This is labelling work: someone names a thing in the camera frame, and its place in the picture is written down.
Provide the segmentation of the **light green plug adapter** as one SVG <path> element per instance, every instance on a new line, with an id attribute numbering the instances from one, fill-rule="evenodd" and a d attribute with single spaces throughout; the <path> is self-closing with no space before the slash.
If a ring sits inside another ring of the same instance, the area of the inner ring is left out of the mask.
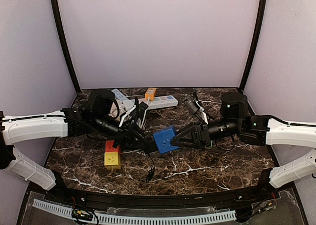
<path id="1" fill-rule="evenodd" d="M 214 146 L 214 141 L 211 141 L 209 145 L 205 146 L 205 149 L 212 149 Z"/>

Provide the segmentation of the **yellow cube socket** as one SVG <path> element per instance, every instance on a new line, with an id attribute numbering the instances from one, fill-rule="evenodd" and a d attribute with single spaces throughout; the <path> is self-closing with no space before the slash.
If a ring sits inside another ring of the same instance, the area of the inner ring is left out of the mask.
<path id="1" fill-rule="evenodd" d="M 119 152 L 105 152 L 104 166 L 107 170 L 115 171 L 121 169 L 121 159 Z"/>

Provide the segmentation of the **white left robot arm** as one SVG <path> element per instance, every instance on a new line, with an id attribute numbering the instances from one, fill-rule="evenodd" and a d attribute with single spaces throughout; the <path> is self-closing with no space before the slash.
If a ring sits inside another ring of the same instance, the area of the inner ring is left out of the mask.
<path id="1" fill-rule="evenodd" d="M 100 111 L 79 108 L 64 108 L 52 113 L 24 117 L 1 115 L 0 168 L 11 171 L 46 191 L 65 188 L 58 172 L 26 157 L 14 144 L 39 138 L 77 137 L 97 133 L 114 140 L 114 145 L 123 150 L 142 150 L 149 154 L 158 148 L 138 126 L 140 117 L 138 108 L 125 113 L 120 121 Z"/>

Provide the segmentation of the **red cube socket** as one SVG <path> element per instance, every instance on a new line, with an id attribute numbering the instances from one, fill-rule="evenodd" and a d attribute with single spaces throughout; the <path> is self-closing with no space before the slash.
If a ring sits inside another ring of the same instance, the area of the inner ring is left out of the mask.
<path id="1" fill-rule="evenodd" d="M 121 149 L 120 146 L 118 145 L 117 147 L 114 147 L 114 140 L 107 140 L 105 144 L 105 152 L 110 153 L 110 152 L 117 152 L 120 153 Z"/>

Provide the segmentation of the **blue cube socket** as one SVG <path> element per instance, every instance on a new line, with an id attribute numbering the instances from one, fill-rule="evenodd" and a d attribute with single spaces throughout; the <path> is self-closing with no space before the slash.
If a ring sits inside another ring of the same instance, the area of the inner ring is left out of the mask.
<path id="1" fill-rule="evenodd" d="M 177 150 L 179 147 L 172 145 L 171 141 L 176 136 L 174 126 L 167 127 L 153 134 L 156 146 L 160 154 L 164 154 L 173 150 Z"/>

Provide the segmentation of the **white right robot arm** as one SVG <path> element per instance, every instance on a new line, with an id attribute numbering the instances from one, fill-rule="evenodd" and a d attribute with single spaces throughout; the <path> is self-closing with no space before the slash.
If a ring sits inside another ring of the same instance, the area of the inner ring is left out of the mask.
<path id="1" fill-rule="evenodd" d="M 308 147 L 310 152 L 282 166 L 265 169 L 257 186 L 274 190 L 316 172 L 315 123 L 284 121 L 272 115 L 223 118 L 211 123 L 191 123 L 171 140 L 172 145 L 203 148 L 224 137 L 237 135 L 255 146 L 289 145 Z"/>

